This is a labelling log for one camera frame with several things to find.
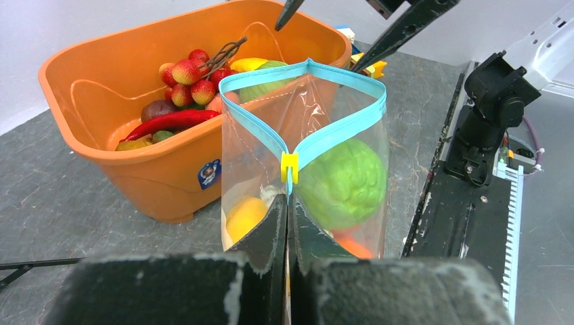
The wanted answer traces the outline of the pink peach toy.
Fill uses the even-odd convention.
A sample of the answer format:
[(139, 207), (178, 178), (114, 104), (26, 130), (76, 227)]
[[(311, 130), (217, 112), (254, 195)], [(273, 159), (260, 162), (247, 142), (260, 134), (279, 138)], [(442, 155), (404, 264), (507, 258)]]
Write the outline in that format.
[[(240, 103), (240, 98), (237, 93), (229, 91), (224, 93), (224, 96), (235, 104)], [(206, 106), (205, 110), (211, 110), (214, 112), (222, 113), (225, 103), (222, 99), (221, 93), (218, 93)]]

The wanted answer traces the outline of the white mushroom toy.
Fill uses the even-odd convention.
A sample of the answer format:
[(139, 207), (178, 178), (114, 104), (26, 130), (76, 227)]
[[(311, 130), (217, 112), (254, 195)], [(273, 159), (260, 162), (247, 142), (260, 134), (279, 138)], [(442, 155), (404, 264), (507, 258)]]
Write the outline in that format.
[(284, 188), (282, 186), (268, 185), (261, 187), (260, 189), (260, 199), (265, 203), (265, 206), (269, 208), (278, 194), (283, 194)]

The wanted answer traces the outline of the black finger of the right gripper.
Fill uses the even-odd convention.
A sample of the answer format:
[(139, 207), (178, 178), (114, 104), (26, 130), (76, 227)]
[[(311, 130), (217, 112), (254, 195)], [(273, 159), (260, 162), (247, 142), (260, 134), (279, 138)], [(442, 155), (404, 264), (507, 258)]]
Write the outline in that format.
[(304, 0), (286, 0), (282, 12), (275, 24), (275, 30), (282, 30), (303, 3)]
[(437, 18), (459, 4), (456, 0), (417, 1), (380, 35), (372, 47), (350, 69), (359, 73), (377, 61), (394, 54), (410, 39), (433, 23)]

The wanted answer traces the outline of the red chili pepper toy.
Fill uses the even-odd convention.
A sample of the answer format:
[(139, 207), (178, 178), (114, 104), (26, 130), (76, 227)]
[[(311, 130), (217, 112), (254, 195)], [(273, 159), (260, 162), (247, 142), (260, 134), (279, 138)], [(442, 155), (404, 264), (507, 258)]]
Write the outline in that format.
[(120, 142), (137, 140), (145, 135), (153, 134), (157, 131), (189, 129), (215, 118), (220, 114), (220, 112), (212, 110), (182, 110), (164, 114), (143, 122)]

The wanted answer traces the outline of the white blue block stack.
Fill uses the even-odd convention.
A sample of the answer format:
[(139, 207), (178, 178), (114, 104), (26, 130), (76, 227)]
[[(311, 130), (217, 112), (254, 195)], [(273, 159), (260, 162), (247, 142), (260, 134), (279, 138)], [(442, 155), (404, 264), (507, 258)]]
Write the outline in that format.
[(337, 31), (342, 33), (346, 38), (348, 38), (351, 44), (351, 52), (353, 55), (361, 53), (361, 50), (355, 46), (355, 33), (347, 25), (337, 25), (334, 27)]

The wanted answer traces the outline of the green custard apple toy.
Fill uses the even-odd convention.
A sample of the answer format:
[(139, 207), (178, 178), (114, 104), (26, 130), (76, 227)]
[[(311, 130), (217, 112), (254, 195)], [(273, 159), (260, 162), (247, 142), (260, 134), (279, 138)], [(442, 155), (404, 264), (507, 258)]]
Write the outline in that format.
[(369, 145), (351, 138), (301, 169), (294, 190), (321, 227), (350, 230), (381, 207), (387, 192), (387, 166)]

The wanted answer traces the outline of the yellow lemon toy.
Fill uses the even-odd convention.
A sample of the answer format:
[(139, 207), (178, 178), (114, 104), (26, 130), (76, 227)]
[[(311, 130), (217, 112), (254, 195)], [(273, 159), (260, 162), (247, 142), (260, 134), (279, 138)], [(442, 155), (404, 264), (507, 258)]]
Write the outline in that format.
[(225, 228), (235, 244), (258, 225), (267, 213), (265, 202), (256, 197), (247, 196), (227, 215)]

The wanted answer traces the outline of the lychee cluster toy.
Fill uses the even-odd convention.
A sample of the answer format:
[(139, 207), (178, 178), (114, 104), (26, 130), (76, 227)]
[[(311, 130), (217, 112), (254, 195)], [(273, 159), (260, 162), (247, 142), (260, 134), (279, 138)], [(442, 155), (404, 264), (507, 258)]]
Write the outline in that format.
[(209, 56), (203, 49), (194, 49), (176, 63), (161, 64), (158, 75), (165, 85), (165, 100), (178, 108), (209, 104), (218, 94), (220, 82), (237, 73), (229, 60), (245, 42), (247, 38), (242, 37), (238, 41), (226, 43), (213, 56)]

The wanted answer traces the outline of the yellow mango toy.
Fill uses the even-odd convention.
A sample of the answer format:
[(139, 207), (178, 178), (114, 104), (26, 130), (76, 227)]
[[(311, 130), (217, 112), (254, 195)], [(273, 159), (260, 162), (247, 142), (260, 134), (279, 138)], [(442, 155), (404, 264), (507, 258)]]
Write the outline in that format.
[(229, 67), (236, 72), (249, 72), (258, 69), (267, 62), (268, 60), (263, 58), (242, 58), (233, 61)]

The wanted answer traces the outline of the small orange pumpkin toy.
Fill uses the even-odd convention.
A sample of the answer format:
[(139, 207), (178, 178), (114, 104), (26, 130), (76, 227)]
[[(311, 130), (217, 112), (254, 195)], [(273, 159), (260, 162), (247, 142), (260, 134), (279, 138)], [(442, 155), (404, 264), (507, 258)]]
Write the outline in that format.
[(360, 259), (373, 259), (376, 254), (370, 235), (361, 225), (343, 230), (332, 230), (333, 239), (345, 250)]

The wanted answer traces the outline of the black tripod microphone stand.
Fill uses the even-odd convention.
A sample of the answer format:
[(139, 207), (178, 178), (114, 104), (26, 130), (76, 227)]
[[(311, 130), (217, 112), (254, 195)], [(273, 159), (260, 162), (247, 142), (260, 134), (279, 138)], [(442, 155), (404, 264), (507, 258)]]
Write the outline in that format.
[(38, 267), (55, 267), (63, 265), (74, 265), (83, 260), (80, 258), (67, 258), (67, 259), (50, 259), (40, 261), (23, 261), (13, 263), (2, 263), (1, 271), (12, 270), (12, 273), (7, 275), (1, 280), (1, 291), (4, 291), (12, 282), (29, 272), (30, 270)]

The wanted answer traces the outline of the orange plastic bin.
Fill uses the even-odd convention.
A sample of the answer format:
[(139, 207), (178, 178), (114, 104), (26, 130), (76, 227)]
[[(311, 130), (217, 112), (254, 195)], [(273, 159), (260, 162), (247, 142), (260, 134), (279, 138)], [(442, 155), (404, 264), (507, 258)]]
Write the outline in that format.
[(193, 49), (216, 54), (241, 41), (237, 58), (288, 64), (308, 58), (338, 68), (351, 57), (341, 32), (302, 13), (280, 31), (282, 4), (229, 1), (68, 47), (39, 70), (39, 83), (64, 141), (95, 163), (135, 208), (157, 221), (189, 221), (221, 195), (221, 117), (157, 144), (129, 141), (142, 109), (164, 98), (162, 64)]

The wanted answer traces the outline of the clear zip top bag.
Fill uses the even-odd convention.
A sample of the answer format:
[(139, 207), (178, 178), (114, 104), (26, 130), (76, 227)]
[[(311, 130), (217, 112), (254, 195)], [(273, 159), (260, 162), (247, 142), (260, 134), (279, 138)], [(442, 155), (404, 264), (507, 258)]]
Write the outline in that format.
[[(224, 96), (229, 91), (239, 96), (242, 88), (287, 78), (294, 80), (247, 103), (235, 104)], [(261, 187), (268, 185), (282, 186), (289, 201), (293, 195), (301, 198), (294, 190), (299, 171), (330, 148), (355, 138), (369, 145), (387, 166), (385, 199), (378, 212), (359, 224), (370, 235), (376, 254), (373, 259), (382, 258), (390, 169), (386, 85), (356, 72), (305, 60), (235, 74), (224, 78), (219, 88), (225, 103), (221, 126), (223, 248), (233, 245), (225, 223), (240, 201), (247, 196), (260, 198)], [(308, 216), (315, 222), (309, 212)], [(333, 239), (331, 231), (315, 224)]]

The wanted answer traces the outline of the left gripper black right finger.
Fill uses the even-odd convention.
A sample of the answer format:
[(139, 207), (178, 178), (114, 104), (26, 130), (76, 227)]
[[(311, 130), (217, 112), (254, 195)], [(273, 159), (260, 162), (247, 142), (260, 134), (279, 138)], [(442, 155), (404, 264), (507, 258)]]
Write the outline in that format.
[(499, 286), (473, 260), (359, 259), (288, 212), (292, 324), (510, 324)]

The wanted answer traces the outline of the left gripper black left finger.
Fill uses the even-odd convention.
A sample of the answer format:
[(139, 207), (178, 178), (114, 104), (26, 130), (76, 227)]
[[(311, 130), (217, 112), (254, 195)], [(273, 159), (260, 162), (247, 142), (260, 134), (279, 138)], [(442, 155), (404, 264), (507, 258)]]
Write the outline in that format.
[(109, 255), (80, 262), (46, 324), (282, 324), (287, 197), (222, 253)]

